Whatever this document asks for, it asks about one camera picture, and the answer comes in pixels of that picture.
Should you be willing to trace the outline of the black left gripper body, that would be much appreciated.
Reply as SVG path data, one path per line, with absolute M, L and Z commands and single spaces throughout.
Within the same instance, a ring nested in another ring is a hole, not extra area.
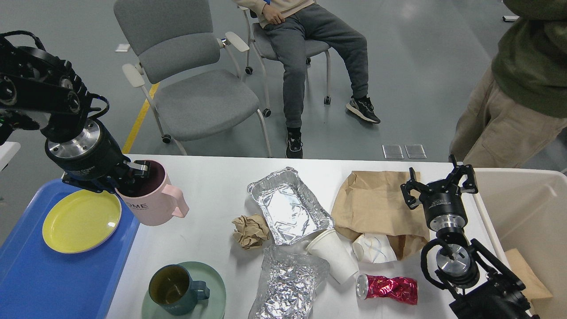
M 45 153 L 65 175 L 63 182 L 95 193 L 114 193 L 129 183 L 129 160 L 97 119 L 88 119 L 75 139 L 45 142 Z

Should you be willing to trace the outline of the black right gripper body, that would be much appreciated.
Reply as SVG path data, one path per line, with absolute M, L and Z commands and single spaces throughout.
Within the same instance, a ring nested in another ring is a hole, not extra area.
M 468 223 L 460 195 L 453 193 L 421 194 L 425 220 L 430 230 L 437 232 L 447 227 L 464 228 Z

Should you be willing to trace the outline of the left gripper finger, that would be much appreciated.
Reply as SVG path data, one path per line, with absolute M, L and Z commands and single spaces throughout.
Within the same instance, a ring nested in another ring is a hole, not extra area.
M 150 161 L 122 161 L 116 165 L 116 180 L 119 187 L 131 187 L 150 175 Z

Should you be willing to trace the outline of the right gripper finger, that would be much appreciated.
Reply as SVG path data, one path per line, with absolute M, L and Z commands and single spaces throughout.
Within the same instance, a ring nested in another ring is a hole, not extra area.
M 472 165 L 459 164 L 453 154 L 449 155 L 449 159 L 452 162 L 453 170 L 445 179 L 441 180 L 440 192 L 453 195 L 477 194 L 478 186 Z
M 416 179 L 416 172 L 415 170 L 410 167 L 409 168 L 409 180 L 405 183 L 401 184 L 400 190 L 402 196 L 404 198 L 405 204 L 409 207 L 410 210 L 414 210 L 421 204 L 419 198 L 411 195 L 412 190 L 418 191 L 420 194 L 427 191 L 427 186 Z

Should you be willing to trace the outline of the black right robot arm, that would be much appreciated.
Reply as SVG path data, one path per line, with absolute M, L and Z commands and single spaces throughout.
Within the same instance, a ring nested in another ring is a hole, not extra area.
M 453 169 L 445 179 L 423 184 L 410 168 L 400 186 L 411 210 L 423 205 L 427 227 L 436 234 L 421 251 L 423 275 L 451 293 L 450 308 L 459 319 L 529 319 L 523 281 L 478 240 L 465 237 L 462 194 L 478 193 L 476 176 L 472 165 L 450 160 Z

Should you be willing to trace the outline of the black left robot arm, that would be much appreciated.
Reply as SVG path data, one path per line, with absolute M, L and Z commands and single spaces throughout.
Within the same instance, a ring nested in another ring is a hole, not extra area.
M 28 31 L 0 38 L 1 143 L 16 130 L 38 130 L 63 182 L 92 192 L 131 192 L 148 180 L 151 164 L 131 161 L 100 117 L 109 101 L 91 93 L 71 62 L 49 54 Z

